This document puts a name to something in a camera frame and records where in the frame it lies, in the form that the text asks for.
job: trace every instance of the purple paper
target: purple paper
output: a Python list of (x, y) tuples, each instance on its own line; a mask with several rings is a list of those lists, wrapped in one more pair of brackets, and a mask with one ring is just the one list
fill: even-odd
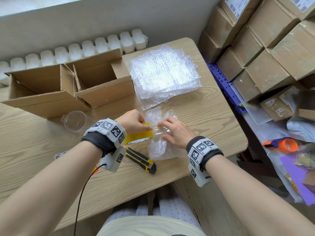
[(309, 170), (306, 167), (297, 166), (294, 164), (296, 160), (296, 153), (284, 155), (280, 157), (280, 160), (282, 161), (285, 169), (289, 173), (290, 178), (293, 180), (294, 184), (299, 190), (300, 195), (304, 199), (305, 203), (308, 206), (315, 204), (315, 195), (302, 184)]

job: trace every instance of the purple perforated shelf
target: purple perforated shelf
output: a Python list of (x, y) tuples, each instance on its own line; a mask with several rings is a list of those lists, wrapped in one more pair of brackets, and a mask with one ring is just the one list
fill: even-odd
[(241, 101), (238, 99), (238, 97), (235, 95), (234, 91), (231, 89), (229, 85), (229, 81), (225, 78), (223, 73), (221, 72), (220, 68), (214, 63), (210, 64), (206, 58), (203, 58), (206, 62), (208, 68), (210, 69), (213, 77), (215, 78), (215, 81), (217, 82), (219, 88), (223, 90), (223, 94), (228, 97), (230, 102), (235, 106), (235, 109), (238, 113), (246, 113), (246, 109), (243, 107), (238, 106)]

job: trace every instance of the wood grain surface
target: wood grain surface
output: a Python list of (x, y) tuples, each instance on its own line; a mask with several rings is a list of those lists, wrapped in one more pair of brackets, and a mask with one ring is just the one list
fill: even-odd
[[(226, 157), (244, 151), (248, 144), (246, 136), (195, 43), (189, 38), (183, 38), (169, 42), (167, 45), (183, 49), (186, 55), (192, 57), (198, 66), (197, 72), (201, 76), (203, 87), (160, 104), (163, 112), (173, 109), (178, 118), (196, 134), (214, 141)], [(132, 58), (150, 49), (152, 48), (124, 55), (123, 59), (128, 64)], [(7, 96), (8, 88), (0, 89), (0, 100), (6, 99)], [(88, 115), (96, 120), (115, 119), (134, 108), (140, 110), (135, 95), (93, 109)], [(69, 150), (79, 143), (83, 135), (66, 131), (60, 118), (46, 120), (4, 104), (0, 104), (0, 121), (0, 203), (51, 163), (55, 154)], [(132, 147), (147, 154), (148, 143), (149, 141), (145, 141), (133, 144)], [(156, 165), (157, 172), (151, 175), (125, 157), (116, 173), (100, 170), (85, 188), (79, 220), (108, 210), (189, 174), (188, 160), (185, 156), (157, 161)], [(77, 203), (78, 199), (57, 229), (74, 223)]]

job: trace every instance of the patterned pants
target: patterned pants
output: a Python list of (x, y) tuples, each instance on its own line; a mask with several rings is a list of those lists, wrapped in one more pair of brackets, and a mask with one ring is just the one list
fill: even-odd
[[(104, 223), (126, 216), (147, 216), (149, 212), (148, 196), (144, 194), (128, 202), (114, 207), (112, 214)], [(182, 220), (201, 229), (191, 209), (176, 193), (171, 184), (155, 190), (152, 214)]]

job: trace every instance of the wooden floor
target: wooden floor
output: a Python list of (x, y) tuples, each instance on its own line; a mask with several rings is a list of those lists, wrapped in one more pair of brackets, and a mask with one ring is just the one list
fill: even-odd
[[(236, 162), (236, 157), (229, 158)], [(184, 177), (173, 183), (182, 199), (188, 203), (191, 210), (200, 222), (207, 236), (249, 236), (245, 226), (234, 214), (214, 181), (200, 188), (191, 176)], [(314, 207), (303, 204), (293, 204), (302, 214), (315, 223)], [(94, 217), (78, 222), (77, 236), (95, 236), (111, 210)], [(52, 234), (53, 236), (72, 236), (73, 225)]]

